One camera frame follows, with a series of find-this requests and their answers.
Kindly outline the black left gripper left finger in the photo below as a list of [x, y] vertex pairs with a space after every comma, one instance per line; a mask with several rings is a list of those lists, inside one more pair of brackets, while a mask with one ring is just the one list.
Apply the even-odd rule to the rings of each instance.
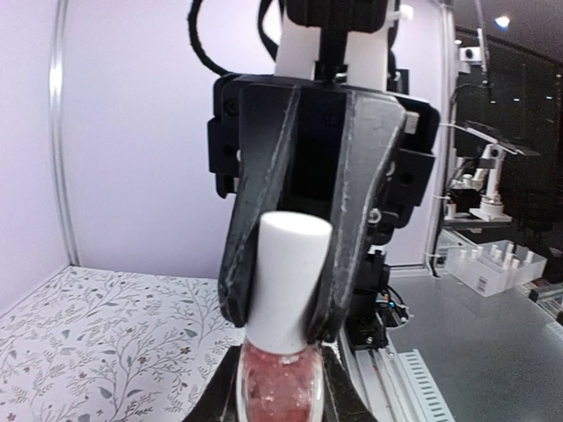
[[223, 356], [201, 397], [183, 422], [237, 422], [236, 380], [241, 346]]

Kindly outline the pink nail polish bottle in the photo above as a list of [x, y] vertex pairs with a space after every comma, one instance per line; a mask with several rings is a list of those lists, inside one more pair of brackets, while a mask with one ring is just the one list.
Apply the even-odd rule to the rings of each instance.
[[280, 355], [244, 342], [235, 393], [240, 421], [320, 421], [325, 397], [320, 347]]

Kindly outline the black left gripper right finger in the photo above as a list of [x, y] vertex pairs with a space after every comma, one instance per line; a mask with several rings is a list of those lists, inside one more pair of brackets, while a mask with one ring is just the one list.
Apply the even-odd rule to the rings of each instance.
[[324, 376], [323, 422], [377, 422], [330, 346], [321, 346]]

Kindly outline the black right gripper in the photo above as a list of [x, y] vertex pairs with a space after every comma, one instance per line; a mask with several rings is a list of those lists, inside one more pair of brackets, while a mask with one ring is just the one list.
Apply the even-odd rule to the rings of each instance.
[[335, 340], [351, 302], [368, 233], [404, 228], [424, 197], [440, 115], [428, 102], [274, 75], [220, 77], [208, 122], [209, 168], [236, 199], [218, 278], [222, 315], [245, 326], [268, 211], [333, 226], [309, 343]]

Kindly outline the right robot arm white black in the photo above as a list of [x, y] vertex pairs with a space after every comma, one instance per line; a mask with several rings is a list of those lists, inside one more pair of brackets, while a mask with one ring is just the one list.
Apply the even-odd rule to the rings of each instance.
[[234, 196], [223, 317], [253, 338], [331, 341], [356, 291], [427, 246], [443, 24], [427, 1], [287, 1], [274, 72], [221, 70], [209, 167]]

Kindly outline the white nail polish brush cap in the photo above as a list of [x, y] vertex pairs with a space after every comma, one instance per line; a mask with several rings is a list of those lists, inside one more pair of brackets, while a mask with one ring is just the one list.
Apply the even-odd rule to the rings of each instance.
[[258, 251], [247, 340], [280, 355], [307, 346], [305, 325], [311, 297], [325, 264], [332, 225], [316, 216], [289, 211], [260, 217]]

